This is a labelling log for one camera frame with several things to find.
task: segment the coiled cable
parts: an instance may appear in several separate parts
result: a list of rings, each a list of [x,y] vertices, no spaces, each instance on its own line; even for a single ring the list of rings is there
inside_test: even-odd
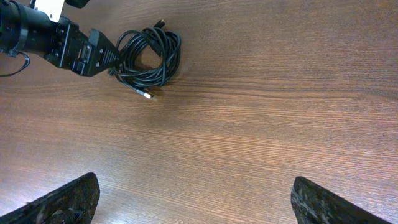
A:
[[[109,69],[110,75],[114,75],[123,85],[146,98],[152,98],[146,88],[164,86],[175,75],[180,65],[181,37],[176,33],[163,31],[164,25],[164,21],[159,21],[154,27],[145,28],[140,32],[129,30],[122,34],[116,44],[118,50],[123,39],[132,34],[127,44],[119,50],[122,64]],[[139,70],[136,68],[136,60],[148,45],[162,57],[162,63],[154,69]]]

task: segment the wire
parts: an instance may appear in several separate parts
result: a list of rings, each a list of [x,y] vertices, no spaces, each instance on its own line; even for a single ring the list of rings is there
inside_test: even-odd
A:
[[[119,67],[109,70],[109,74],[115,75],[119,82],[146,98],[152,98],[146,88],[164,86],[180,65],[181,37],[173,32],[163,31],[164,25],[164,21],[159,21],[154,27],[145,28],[141,32],[130,30],[122,34],[116,44],[118,50],[123,39],[132,34],[127,44],[119,50],[123,62]],[[138,70],[135,68],[136,59],[148,45],[162,57],[162,63],[154,69]]]
[[[22,52],[18,52],[18,54],[21,54],[25,57],[25,64],[18,71],[11,73],[11,74],[0,75],[0,77],[10,77],[12,75],[17,74],[18,72],[21,72],[23,69],[27,68],[30,65],[30,58],[28,55],[26,55],[25,53],[22,53]]]

